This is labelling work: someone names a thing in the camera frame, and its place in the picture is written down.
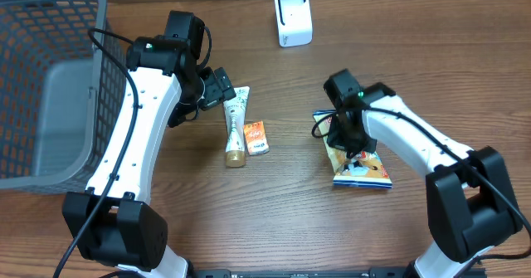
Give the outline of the white gold cosmetic tube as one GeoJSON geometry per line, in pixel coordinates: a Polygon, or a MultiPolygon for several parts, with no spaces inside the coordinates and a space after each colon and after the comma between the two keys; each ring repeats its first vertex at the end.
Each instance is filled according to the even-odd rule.
{"type": "Polygon", "coordinates": [[[246,164],[246,145],[243,127],[250,87],[237,87],[234,91],[236,92],[236,96],[223,103],[228,136],[225,156],[226,166],[229,168],[239,168],[246,164]]]}

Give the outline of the yellow white snack bag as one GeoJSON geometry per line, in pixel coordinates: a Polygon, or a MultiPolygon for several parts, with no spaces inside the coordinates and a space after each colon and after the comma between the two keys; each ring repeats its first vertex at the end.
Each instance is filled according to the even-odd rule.
{"type": "Polygon", "coordinates": [[[360,152],[352,158],[340,149],[327,144],[324,137],[329,161],[334,171],[333,185],[335,187],[391,189],[392,180],[376,152],[360,152]]]}

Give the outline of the small orange white packet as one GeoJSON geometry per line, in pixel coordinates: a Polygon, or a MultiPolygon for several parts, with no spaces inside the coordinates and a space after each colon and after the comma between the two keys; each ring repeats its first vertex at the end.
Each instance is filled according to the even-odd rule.
{"type": "Polygon", "coordinates": [[[246,147],[249,155],[266,154],[270,147],[267,142],[265,126],[262,121],[244,125],[246,147]]]}

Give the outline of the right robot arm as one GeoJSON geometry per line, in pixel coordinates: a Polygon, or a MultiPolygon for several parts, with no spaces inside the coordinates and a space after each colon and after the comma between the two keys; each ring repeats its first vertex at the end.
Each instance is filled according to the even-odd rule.
{"type": "Polygon", "coordinates": [[[423,178],[428,249],[394,277],[484,277],[478,265],[500,260],[490,253],[530,223],[519,206],[503,157],[445,136],[413,113],[394,90],[378,82],[364,87],[348,70],[331,75],[324,91],[333,105],[331,124],[312,129],[330,148],[353,159],[383,143],[423,178]]]}

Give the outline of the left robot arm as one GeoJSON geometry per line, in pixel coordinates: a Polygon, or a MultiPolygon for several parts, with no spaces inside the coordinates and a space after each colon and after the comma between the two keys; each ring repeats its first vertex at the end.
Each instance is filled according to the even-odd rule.
{"type": "Polygon", "coordinates": [[[114,277],[193,277],[168,245],[168,224],[151,208],[153,169],[166,128],[198,117],[235,91],[208,60],[212,35],[190,12],[172,11],[163,34],[129,41],[115,65],[126,79],[110,141],[81,193],[66,194],[69,251],[111,268],[114,277]]]}

